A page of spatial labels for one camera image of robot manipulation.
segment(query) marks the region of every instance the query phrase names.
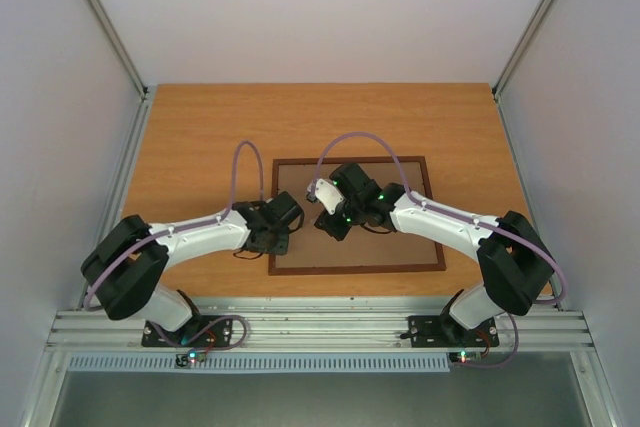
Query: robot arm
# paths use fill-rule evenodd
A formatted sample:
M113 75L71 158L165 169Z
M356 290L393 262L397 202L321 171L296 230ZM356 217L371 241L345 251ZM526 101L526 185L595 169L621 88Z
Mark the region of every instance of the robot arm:
M381 189L357 164L344 164L329 177L318 180L307 198L323 204L315 226L335 239L341 241L354 226L368 224L427 237L480 264L484 281L456 294L440 316L452 345L502 312L525 315L553 274L534 252L487 228L507 230L547 252L527 219L516 212L498 218L448 207L417 192L410 198L399 184Z
M289 226L298 218L302 222L302 216L302 209L287 192L268 202L235 203L226 216L219 212L184 222L146 224L133 215L105 237L81 271L94 286L115 259L132 246L144 244L99 284L95 294L112 320L142 318L165 331L186 329L188 334L202 325L201 316L184 293L159 283L162 273L220 250L284 255L292 232Z

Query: rectangular frame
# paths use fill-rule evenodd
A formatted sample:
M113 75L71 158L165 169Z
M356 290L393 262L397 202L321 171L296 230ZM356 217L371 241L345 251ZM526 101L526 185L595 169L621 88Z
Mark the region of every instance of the rectangular frame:
M415 162L420 164L422 174L422 184L424 185L425 196L433 200L429 174L427 171L427 161L424 156L407 155L399 156L402 162ZM271 197L278 195L278 172L281 165L302 165L315 164L318 159L312 157L274 159L271 172ZM322 161L323 164L380 164L392 162L389 157L330 157ZM434 242L437 262L433 264L405 264L405 265L362 265L345 267L287 267L278 268L276 266L276 256L269 255L269 275L340 275L340 274L386 274L396 272L438 272L446 270L442 244Z

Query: gray wall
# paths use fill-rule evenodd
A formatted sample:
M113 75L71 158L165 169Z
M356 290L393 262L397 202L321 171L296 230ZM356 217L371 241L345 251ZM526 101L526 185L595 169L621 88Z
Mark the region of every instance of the gray wall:
M0 0L0 425L80 295L137 105L84 0Z
M493 82L539 0L102 0L147 83Z
M503 98L533 213L640 418L640 0L559 0Z

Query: wooden surface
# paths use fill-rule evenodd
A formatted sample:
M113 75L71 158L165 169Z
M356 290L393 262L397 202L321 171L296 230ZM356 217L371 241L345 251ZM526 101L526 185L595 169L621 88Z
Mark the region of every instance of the wooden surface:
M171 222L221 210L236 144L250 139L271 185L276 158L318 157L336 136L375 133L398 155L424 155L434 199L471 212L526 212L502 125L486 84L162 85L124 215ZM349 139L331 156L383 155ZM258 197L255 159L239 163L237 199ZM163 276L194 296L449 295L480 280L477 263L445 247L447 270L392 274L268 276L256 261L217 252Z

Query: black bracket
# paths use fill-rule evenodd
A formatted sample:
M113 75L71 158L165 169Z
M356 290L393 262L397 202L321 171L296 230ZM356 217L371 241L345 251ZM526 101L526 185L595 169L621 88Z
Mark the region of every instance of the black bracket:
M199 332L204 329L208 324L213 322L214 320L220 318L220 315L202 315L199 316L198 325L191 326L192 328L189 330L190 332ZM213 342L211 342L211 335L205 332L200 337L195 339L185 347L190 348L206 348L206 347L228 347L231 335L233 334L233 320L223 320L213 325L209 331L213 334ZM166 332L164 331L165 336L178 344L184 344L193 334L186 334L184 329L180 329L176 332ZM142 347L168 347L173 348L171 345L167 345L167 343L160 337L156 329L149 322L144 324L144 330L142 333Z
M482 332L489 341L490 347L500 345L496 321L491 318L482 322L476 329L466 331L459 343L452 343L442 328L442 320L439 315L412 315L408 319L408 332L401 334L401 339L411 339L411 347L415 348L442 348L460 347L469 349L473 347L485 347L486 341L476 331Z

